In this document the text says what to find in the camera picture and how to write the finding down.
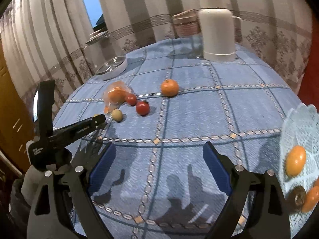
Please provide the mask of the dark brown wrinkled fruit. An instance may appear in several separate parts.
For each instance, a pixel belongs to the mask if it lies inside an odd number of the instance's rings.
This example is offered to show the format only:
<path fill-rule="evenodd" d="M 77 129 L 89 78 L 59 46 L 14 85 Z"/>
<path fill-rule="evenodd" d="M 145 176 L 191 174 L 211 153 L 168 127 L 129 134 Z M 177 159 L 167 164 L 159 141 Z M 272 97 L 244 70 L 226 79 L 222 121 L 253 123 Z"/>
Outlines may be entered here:
<path fill-rule="evenodd" d="M 305 202 L 306 192 L 302 186 L 292 189 L 286 198 L 287 209 L 290 214 L 300 212 Z"/>

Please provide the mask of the small orange mandarin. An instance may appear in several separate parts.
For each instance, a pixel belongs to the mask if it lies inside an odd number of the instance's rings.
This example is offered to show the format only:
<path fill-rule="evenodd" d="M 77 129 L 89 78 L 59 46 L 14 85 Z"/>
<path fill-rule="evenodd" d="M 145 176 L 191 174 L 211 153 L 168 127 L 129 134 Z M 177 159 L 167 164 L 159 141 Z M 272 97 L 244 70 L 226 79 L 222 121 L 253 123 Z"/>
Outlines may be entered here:
<path fill-rule="evenodd" d="M 318 187 L 318 179 L 314 182 L 313 187 L 309 190 L 306 195 L 305 203 L 302 207 L 302 212 L 307 213 L 311 211 L 318 203 L 319 197 L 319 187 Z"/>

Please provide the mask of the oval orange kumquat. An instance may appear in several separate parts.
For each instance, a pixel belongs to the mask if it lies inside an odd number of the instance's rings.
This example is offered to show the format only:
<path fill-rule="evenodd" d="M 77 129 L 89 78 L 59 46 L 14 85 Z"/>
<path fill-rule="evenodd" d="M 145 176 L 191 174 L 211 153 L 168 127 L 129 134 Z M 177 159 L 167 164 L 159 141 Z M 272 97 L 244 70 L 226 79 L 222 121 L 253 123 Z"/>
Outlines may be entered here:
<path fill-rule="evenodd" d="M 303 170 L 307 160 L 304 147 L 296 145 L 286 157 L 286 175 L 288 177 L 298 176 Z"/>

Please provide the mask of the red cherry tomato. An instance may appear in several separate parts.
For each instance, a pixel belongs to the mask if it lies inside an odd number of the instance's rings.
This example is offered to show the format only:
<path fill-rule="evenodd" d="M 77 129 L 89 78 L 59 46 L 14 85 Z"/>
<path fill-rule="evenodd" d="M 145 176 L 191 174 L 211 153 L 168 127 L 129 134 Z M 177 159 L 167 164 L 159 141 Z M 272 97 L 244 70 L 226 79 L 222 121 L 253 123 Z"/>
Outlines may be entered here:
<path fill-rule="evenodd" d="M 137 104 L 137 97 L 133 93 L 127 93 L 125 96 L 125 101 L 130 106 L 135 106 Z"/>
<path fill-rule="evenodd" d="M 136 112 L 140 116 L 147 116 L 150 112 L 150 106 L 147 101 L 138 101 L 136 104 Z"/>

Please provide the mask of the light blue lattice basket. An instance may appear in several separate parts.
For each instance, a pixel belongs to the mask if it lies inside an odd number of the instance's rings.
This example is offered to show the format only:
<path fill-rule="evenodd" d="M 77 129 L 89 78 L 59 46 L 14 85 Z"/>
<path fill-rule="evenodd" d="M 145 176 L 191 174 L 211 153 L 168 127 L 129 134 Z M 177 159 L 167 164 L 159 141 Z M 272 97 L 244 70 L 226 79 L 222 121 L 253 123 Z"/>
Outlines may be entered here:
<path fill-rule="evenodd" d="M 301 103 L 290 109 L 284 120 L 278 179 L 294 237 L 310 221 L 318 204 L 318 112 L 314 105 Z"/>

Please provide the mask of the yellow-green small fruit right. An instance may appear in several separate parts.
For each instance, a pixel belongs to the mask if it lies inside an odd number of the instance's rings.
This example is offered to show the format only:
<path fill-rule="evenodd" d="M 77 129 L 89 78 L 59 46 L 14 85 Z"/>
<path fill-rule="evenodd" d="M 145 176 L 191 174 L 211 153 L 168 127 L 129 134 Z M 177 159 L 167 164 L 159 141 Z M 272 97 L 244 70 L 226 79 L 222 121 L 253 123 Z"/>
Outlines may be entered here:
<path fill-rule="evenodd" d="M 123 113 L 121 110 L 119 109 L 114 109 L 112 112 L 111 112 L 111 117 L 114 121 L 116 122 L 121 122 L 123 120 Z"/>

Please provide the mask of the plastic bag orange peels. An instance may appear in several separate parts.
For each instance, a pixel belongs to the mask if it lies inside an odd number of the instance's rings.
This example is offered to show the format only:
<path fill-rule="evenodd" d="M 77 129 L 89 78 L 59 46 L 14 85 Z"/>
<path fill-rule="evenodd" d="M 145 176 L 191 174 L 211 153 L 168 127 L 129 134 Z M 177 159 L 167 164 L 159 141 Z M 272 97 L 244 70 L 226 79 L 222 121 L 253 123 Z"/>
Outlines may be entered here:
<path fill-rule="evenodd" d="M 102 96 L 104 113 L 107 114 L 119 108 L 125 102 L 127 94 L 131 92 L 132 89 L 120 80 L 108 85 Z"/>

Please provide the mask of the glass electric kettle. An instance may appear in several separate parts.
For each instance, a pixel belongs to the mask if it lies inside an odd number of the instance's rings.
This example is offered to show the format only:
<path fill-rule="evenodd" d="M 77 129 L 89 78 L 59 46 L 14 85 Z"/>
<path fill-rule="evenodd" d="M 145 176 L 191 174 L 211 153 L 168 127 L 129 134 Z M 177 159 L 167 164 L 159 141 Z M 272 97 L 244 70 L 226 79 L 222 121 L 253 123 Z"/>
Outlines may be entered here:
<path fill-rule="evenodd" d="M 100 80 L 113 79 L 127 68 L 125 53 L 106 30 L 91 33 L 84 52 L 90 63 L 90 70 Z"/>

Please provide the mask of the blue checked tablecloth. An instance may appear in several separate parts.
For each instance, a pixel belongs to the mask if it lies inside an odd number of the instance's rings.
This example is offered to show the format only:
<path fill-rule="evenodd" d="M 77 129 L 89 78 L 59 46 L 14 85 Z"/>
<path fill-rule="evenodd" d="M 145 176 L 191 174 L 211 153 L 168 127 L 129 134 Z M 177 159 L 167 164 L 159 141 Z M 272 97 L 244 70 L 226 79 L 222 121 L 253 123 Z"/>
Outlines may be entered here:
<path fill-rule="evenodd" d="M 167 39 L 132 51 L 118 77 L 150 113 L 123 104 L 123 121 L 108 120 L 100 133 L 116 158 L 93 203 L 115 238 L 205 236 L 226 202 L 203 160 L 207 141 L 249 171 L 279 168 L 281 127 L 298 96 L 241 46 L 222 64 L 181 48 Z M 166 79 L 177 81 L 176 96 L 161 93 Z"/>

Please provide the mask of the beige striped curtain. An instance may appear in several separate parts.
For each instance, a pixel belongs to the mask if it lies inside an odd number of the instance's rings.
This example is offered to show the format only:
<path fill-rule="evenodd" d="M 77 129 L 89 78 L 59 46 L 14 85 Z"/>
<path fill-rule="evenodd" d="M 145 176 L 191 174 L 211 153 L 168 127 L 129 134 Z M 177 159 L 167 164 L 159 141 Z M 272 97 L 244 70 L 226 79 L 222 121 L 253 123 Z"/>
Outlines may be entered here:
<path fill-rule="evenodd" d="M 242 18 L 236 42 L 254 51 L 298 93 L 312 42 L 305 0 L 224 0 Z M 175 36 L 172 16 L 199 0 L 97 0 L 106 28 L 124 52 Z M 27 113 L 40 81 L 53 79 L 56 108 L 93 75 L 85 42 L 93 31 L 84 0 L 9 0 L 1 40 L 11 80 Z"/>

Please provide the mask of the mandarin with stem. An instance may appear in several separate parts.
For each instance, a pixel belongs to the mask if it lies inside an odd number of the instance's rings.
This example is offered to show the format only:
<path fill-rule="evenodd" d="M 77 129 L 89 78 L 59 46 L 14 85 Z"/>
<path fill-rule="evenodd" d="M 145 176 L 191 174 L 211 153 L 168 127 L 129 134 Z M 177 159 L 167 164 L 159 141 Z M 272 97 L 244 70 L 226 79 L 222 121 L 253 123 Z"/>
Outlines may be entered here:
<path fill-rule="evenodd" d="M 174 97 L 179 92 L 179 85 L 177 81 L 173 79 L 166 79 L 160 85 L 161 93 L 166 97 Z"/>

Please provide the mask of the red quilted bedspread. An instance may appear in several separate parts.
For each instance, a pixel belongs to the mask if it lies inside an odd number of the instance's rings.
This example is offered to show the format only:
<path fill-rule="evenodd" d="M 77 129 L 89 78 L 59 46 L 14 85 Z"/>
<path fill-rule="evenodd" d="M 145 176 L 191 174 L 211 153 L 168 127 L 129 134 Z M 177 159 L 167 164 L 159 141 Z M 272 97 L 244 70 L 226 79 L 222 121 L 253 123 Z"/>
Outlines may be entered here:
<path fill-rule="evenodd" d="M 318 75 L 319 75 L 319 36 L 318 20 L 312 15 L 312 44 L 309 61 L 305 68 L 304 77 L 299 89 L 298 97 L 306 105 L 312 104 L 318 109 Z"/>

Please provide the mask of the pink lidded glass cup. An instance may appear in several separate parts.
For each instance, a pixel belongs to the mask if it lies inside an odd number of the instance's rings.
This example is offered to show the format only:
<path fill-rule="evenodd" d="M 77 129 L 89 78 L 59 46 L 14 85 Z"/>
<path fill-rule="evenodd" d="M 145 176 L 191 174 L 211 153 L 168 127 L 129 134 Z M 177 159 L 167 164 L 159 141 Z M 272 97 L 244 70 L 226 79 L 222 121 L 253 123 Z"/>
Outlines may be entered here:
<path fill-rule="evenodd" d="M 181 51 L 189 58 L 202 57 L 202 34 L 196 9 L 190 9 L 172 16 L 174 30 L 181 41 Z"/>

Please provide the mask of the white thermos flask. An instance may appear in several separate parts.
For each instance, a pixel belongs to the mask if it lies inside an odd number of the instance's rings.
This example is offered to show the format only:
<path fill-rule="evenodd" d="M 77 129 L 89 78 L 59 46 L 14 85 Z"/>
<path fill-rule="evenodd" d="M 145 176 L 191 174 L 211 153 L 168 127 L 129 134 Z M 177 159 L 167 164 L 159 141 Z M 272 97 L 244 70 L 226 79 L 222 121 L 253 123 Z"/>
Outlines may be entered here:
<path fill-rule="evenodd" d="M 199 0 L 200 22 L 203 57 L 212 62 L 232 62 L 236 59 L 235 49 L 235 20 L 242 20 L 234 16 L 227 9 L 225 0 Z"/>

